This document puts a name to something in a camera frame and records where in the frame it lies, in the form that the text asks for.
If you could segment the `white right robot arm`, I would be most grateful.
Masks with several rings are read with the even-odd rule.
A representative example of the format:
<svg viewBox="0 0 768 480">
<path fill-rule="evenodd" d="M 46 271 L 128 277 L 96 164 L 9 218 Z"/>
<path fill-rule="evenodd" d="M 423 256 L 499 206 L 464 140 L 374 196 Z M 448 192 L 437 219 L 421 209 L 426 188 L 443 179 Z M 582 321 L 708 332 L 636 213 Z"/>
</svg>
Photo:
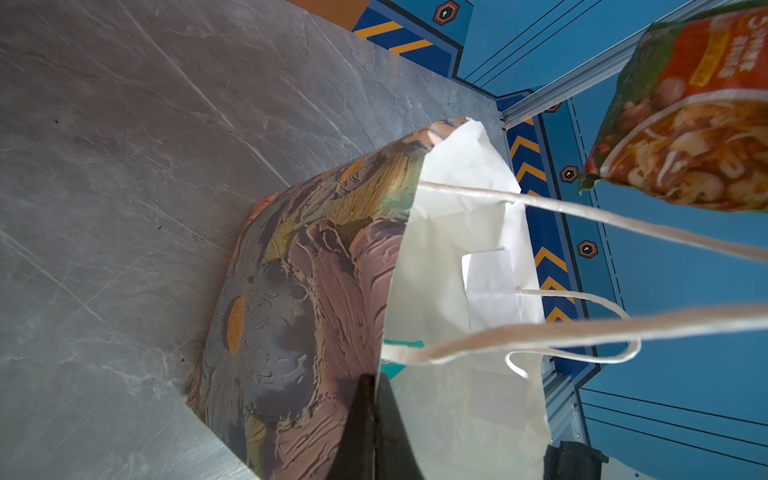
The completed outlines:
<svg viewBox="0 0 768 480">
<path fill-rule="evenodd" d="M 601 451 L 579 442 L 562 441 L 548 446 L 544 456 L 544 480 L 600 480 L 602 466 L 609 458 Z"/>
</svg>

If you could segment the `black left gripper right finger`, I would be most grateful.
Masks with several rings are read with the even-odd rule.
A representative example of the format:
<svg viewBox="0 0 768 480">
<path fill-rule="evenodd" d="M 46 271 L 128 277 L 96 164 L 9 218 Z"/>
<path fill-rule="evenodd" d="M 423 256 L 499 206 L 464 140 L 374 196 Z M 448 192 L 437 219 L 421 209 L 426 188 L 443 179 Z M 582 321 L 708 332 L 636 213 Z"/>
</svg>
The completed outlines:
<svg viewBox="0 0 768 480">
<path fill-rule="evenodd" d="M 422 480 L 390 379 L 380 374 L 374 403 L 374 478 Z"/>
</svg>

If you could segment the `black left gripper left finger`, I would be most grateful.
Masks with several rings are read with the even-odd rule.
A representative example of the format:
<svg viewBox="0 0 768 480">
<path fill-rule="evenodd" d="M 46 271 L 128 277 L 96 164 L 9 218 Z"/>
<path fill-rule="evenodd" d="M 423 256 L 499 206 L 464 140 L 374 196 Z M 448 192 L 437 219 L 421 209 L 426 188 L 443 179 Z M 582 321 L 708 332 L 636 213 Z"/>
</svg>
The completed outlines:
<svg viewBox="0 0 768 480">
<path fill-rule="evenodd" d="M 376 380 L 362 375 L 349 408 L 329 480 L 373 480 L 375 478 Z"/>
</svg>

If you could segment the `orange green noodle snack bag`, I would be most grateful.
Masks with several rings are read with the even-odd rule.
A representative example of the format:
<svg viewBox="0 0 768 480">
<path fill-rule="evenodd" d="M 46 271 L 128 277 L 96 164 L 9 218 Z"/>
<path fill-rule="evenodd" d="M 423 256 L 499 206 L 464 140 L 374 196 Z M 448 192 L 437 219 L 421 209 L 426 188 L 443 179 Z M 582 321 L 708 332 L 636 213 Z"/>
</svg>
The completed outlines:
<svg viewBox="0 0 768 480">
<path fill-rule="evenodd" d="M 643 34 L 579 186 L 670 204 L 767 209 L 767 4 L 745 1 Z"/>
</svg>

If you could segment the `teal Fox's mint candy bag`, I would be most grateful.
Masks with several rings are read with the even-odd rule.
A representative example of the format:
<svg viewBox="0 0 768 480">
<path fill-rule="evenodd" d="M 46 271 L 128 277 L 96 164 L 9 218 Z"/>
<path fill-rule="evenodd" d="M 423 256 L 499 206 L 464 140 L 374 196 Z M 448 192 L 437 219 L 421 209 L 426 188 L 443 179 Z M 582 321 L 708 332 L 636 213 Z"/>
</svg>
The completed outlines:
<svg viewBox="0 0 768 480">
<path fill-rule="evenodd" d="M 406 365 L 399 361 L 399 352 L 402 349 L 420 349 L 425 346 L 421 340 L 399 341 L 385 339 L 382 344 L 380 357 L 380 373 L 390 380 L 406 369 Z"/>
</svg>

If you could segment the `floral paper gift bag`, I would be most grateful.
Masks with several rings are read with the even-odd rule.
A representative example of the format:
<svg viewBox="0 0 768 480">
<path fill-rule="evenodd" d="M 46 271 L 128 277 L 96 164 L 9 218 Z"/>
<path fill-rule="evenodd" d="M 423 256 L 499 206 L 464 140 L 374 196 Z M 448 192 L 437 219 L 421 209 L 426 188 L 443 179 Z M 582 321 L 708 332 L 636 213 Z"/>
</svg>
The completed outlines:
<svg viewBox="0 0 768 480">
<path fill-rule="evenodd" d="M 525 195 L 484 126 L 435 122 L 256 204 L 238 238 L 188 406 L 262 479 L 327 479 L 358 380 L 390 382 L 423 477 L 540 479 L 546 356 L 763 329 L 763 305 L 549 323 L 528 206 L 754 260 L 763 249 Z"/>
</svg>

